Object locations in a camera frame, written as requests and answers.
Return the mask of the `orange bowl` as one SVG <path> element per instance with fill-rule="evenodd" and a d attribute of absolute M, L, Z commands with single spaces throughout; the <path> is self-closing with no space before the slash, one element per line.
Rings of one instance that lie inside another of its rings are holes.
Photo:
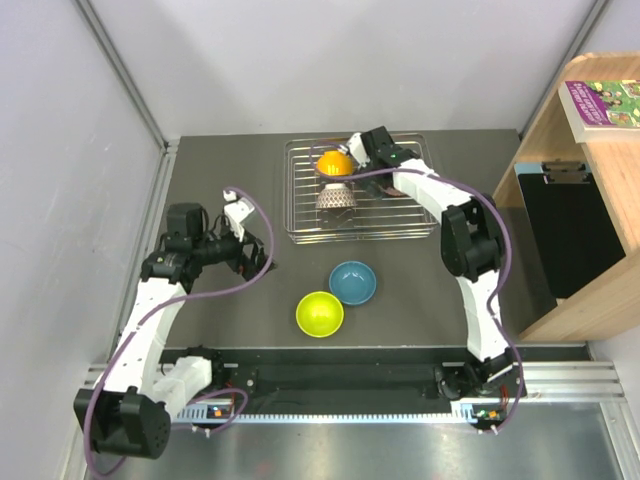
<path fill-rule="evenodd" d="M 317 170 L 329 176 L 349 176 L 354 171 L 351 159 L 341 151 L 326 151 L 316 163 Z"/>

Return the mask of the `red floral patterned bowl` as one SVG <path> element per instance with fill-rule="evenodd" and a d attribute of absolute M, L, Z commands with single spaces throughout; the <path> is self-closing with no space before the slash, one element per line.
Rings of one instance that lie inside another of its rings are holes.
<path fill-rule="evenodd" d="M 346 183 L 328 183 L 318 194 L 315 206 L 319 210 L 354 208 L 356 199 Z"/>

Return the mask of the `lime green bowl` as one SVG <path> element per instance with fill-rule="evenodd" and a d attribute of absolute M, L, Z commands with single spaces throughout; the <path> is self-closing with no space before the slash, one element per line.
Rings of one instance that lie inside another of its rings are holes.
<path fill-rule="evenodd" d="M 335 334 L 343 324 L 344 315 L 340 300 L 326 291 L 305 295 L 295 311 L 298 327 L 312 338 L 327 338 Z"/>

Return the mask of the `blue ceramic bowl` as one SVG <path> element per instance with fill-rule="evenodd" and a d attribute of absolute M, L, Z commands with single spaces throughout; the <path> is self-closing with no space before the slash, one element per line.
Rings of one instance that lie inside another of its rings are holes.
<path fill-rule="evenodd" d="M 359 306 L 368 302 L 377 290 L 377 277 L 365 263 L 346 261 L 329 275 L 330 292 L 343 304 Z"/>

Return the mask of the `black white leaf bowl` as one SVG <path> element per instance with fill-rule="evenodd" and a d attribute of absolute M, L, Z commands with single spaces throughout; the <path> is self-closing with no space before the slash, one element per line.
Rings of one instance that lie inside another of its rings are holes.
<path fill-rule="evenodd" d="M 379 190 L 384 198 L 402 198 L 405 194 L 391 186 L 379 185 Z"/>

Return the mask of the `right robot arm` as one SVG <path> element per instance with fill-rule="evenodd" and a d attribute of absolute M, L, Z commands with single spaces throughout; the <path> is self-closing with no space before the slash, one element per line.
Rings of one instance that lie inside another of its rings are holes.
<path fill-rule="evenodd" d="M 353 134 L 347 150 L 360 184 L 384 195 L 409 197 L 440 225 L 441 259 L 461 291 L 472 357 L 458 370 L 436 369 L 440 394 L 449 400 L 492 394 L 519 358 L 500 315 L 498 295 L 513 249 L 495 204 L 437 174 L 415 151 L 396 143 L 385 127 Z"/>

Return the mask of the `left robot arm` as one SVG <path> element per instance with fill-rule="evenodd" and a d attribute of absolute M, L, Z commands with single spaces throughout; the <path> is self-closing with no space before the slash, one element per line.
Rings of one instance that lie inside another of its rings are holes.
<path fill-rule="evenodd" d="M 184 304 L 197 299 L 192 288 L 206 267 L 225 264 L 245 285 L 273 267 L 272 254 L 246 227 L 261 208 L 238 191 L 227 190 L 224 198 L 216 219 L 198 203 L 168 208 L 166 230 L 142 263 L 116 350 L 94 386 L 74 399 L 87 457 L 158 458 L 172 423 L 196 395 L 216 396 L 226 387 L 225 370 L 206 355 L 182 357 L 168 375 L 156 377 L 172 325 Z"/>

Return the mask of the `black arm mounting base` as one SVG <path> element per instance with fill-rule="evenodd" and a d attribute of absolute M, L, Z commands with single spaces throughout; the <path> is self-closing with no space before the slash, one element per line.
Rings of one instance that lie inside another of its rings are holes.
<path fill-rule="evenodd" d="M 260 348 L 170 350 L 202 355 L 217 387 L 245 388 L 250 413 L 416 413 L 450 401 L 491 403 L 524 392 L 512 354 L 480 362 L 462 348 Z"/>

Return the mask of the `black clipboard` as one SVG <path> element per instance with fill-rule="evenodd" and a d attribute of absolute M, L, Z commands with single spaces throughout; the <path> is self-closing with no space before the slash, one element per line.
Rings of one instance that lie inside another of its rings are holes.
<path fill-rule="evenodd" d="M 523 162 L 514 173 L 554 297 L 571 297 L 625 257 L 587 163 Z"/>

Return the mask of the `purple green book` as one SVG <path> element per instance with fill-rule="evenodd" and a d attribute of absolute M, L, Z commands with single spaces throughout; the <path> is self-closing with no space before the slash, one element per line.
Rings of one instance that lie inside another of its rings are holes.
<path fill-rule="evenodd" d="M 565 81 L 558 89 L 577 143 L 639 141 L 639 81 Z"/>

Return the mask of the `wooden shelf unit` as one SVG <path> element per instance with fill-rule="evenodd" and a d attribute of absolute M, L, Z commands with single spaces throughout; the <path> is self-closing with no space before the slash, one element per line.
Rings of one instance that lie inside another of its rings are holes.
<path fill-rule="evenodd" d="M 558 90 L 567 81 L 636 80 L 636 52 L 586 53 L 552 86 L 493 194 L 522 207 L 561 303 L 520 333 L 536 343 L 605 340 L 639 323 L 639 133 L 575 140 Z"/>

